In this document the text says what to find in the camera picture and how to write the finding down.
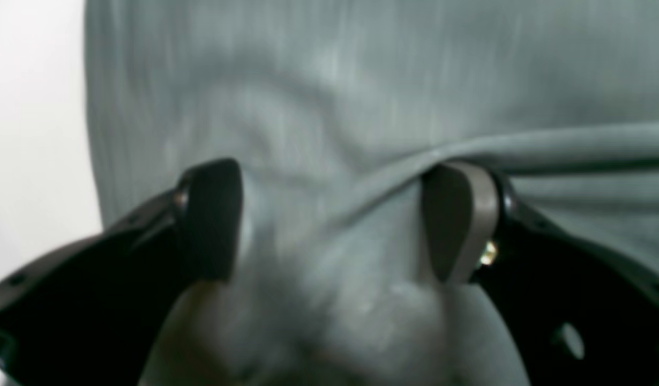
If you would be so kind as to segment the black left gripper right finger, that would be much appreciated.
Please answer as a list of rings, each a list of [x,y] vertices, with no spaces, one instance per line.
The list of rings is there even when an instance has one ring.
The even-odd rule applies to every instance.
[[[659,274],[570,234],[487,166],[422,176],[435,278],[477,284],[508,327],[533,385],[659,385]]]

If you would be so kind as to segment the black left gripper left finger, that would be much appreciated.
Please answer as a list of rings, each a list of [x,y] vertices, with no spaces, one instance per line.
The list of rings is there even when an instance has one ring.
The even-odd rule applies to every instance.
[[[223,283],[244,201],[233,159],[197,165],[101,234],[0,281],[0,385],[136,385],[175,302]]]

